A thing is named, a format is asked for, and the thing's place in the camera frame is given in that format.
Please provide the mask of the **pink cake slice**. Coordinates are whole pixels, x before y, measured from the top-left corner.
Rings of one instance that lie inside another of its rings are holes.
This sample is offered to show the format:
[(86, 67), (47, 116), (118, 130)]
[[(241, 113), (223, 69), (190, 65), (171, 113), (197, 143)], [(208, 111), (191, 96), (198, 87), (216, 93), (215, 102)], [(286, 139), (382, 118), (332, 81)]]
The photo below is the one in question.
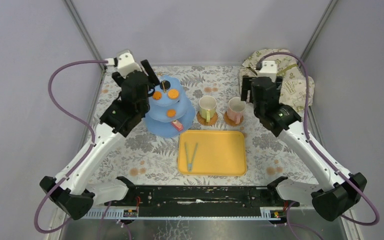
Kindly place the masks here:
[(184, 125), (179, 120), (174, 120), (171, 122), (171, 125), (178, 131), (181, 132), (184, 130)]

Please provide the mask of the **green paper cup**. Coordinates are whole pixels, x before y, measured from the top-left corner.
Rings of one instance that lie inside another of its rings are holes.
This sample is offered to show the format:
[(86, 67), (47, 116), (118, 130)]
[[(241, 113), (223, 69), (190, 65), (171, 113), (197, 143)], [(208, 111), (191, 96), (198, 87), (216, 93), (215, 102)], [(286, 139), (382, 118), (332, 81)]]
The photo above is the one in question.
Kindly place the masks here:
[(213, 96), (205, 95), (199, 99), (198, 105), (199, 115), (209, 123), (216, 113), (217, 100)]

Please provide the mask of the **blue three-tier cake stand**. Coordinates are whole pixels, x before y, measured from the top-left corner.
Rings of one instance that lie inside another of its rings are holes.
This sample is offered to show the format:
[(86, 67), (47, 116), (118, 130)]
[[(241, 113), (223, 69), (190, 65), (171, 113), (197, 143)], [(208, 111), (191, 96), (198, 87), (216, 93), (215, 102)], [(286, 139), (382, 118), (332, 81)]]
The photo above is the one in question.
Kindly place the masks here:
[(163, 75), (149, 97), (150, 110), (145, 114), (147, 130), (159, 137), (172, 138), (188, 130), (196, 114), (179, 79)]

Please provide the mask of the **black round cookie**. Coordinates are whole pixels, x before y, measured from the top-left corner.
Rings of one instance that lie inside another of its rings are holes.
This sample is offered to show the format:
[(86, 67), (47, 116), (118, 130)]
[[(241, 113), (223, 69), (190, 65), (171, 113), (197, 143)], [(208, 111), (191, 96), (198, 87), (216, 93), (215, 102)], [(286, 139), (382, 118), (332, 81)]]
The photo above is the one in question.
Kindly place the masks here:
[(159, 84), (159, 87), (166, 92), (171, 88), (171, 83), (168, 80), (162, 80)]

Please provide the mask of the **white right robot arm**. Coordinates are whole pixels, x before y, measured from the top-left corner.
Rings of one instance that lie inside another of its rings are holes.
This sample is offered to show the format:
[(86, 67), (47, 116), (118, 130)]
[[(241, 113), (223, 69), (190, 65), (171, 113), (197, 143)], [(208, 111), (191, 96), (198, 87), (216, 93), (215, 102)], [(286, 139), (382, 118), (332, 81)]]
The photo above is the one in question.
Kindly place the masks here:
[(311, 135), (305, 135), (304, 121), (289, 105), (279, 102), (282, 77), (242, 77), (241, 100), (253, 104), (259, 122), (284, 142), (304, 162), (317, 184), (279, 177), (269, 184), (267, 201), (273, 206), (285, 200), (311, 204), (327, 221), (334, 221), (357, 204), (366, 185), (366, 177), (351, 173), (336, 161)]

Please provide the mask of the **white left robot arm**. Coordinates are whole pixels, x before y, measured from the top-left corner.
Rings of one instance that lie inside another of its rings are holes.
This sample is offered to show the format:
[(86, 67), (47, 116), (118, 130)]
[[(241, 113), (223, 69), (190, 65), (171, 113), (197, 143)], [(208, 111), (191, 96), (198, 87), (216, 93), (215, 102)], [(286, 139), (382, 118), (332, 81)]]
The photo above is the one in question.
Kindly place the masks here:
[(87, 128), (91, 139), (72, 161), (56, 176), (44, 176), (39, 185), (50, 199), (73, 220), (81, 219), (96, 205), (119, 201), (128, 206), (135, 192), (121, 180), (89, 184), (98, 166), (114, 144), (125, 140), (150, 110), (149, 98), (160, 84), (148, 60), (137, 63), (132, 58), (108, 58), (103, 61), (115, 66), (112, 77), (121, 88), (95, 127)]

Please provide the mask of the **yellow serving tray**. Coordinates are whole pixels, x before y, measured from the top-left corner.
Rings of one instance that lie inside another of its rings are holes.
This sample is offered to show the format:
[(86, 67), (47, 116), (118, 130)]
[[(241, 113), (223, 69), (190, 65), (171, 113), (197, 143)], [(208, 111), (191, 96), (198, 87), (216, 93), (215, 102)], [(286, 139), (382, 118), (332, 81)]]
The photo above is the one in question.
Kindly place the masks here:
[(177, 169), (183, 175), (240, 177), (247, 172), (240, 131), (187, 130), (179, 137)]

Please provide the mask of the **orange round cookie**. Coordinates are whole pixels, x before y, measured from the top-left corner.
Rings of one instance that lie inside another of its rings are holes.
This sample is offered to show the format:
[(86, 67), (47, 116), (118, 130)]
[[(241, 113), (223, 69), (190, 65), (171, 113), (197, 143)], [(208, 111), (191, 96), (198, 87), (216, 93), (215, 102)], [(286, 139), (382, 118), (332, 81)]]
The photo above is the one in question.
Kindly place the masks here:
[(152, 95), (152, 98), (156, 101), (162, 98), (163, 94), (160, 91), (155, 91)]

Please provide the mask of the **pink paper cup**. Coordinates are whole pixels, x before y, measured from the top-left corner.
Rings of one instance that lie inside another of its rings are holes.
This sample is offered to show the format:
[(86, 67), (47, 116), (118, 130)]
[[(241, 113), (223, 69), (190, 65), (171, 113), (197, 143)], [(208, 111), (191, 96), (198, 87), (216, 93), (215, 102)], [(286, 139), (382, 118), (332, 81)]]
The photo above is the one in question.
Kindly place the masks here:
[(244, 112), (246, 109), (246, 102), (241, 101), (240, 97), (233, 97), (228, 101), (227, 114), (231, 120), (236, 121), (238, 123), (240, 118), (244, 116)]

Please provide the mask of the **orange flower cookie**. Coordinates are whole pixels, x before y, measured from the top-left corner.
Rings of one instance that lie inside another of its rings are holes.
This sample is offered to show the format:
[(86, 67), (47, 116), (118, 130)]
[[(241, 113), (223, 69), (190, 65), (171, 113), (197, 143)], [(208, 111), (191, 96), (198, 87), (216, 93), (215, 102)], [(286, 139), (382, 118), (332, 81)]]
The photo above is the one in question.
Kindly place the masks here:
[(176, 116), (176, 114), (177, 114), (177, 112), (176, 112), (175, 109), (169, 109), (169, 110), (167, 110), (167, 112), (166, 112), (166, 116), (167, 116), (168, 118), (174, 118), (174, 117)]

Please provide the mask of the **orange waffle cookie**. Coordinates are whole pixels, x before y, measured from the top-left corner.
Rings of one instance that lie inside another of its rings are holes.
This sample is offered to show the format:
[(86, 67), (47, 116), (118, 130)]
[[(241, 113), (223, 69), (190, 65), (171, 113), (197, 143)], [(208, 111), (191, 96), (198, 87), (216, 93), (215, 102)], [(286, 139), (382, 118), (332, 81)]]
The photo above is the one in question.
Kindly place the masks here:
[(169, 99), (171, 100), (176, 100), (178, 99), (178, 97), (180, 96), (180, 93), (177, 89), (170, 89), (168, 92), (167, 92), (167, 96)]

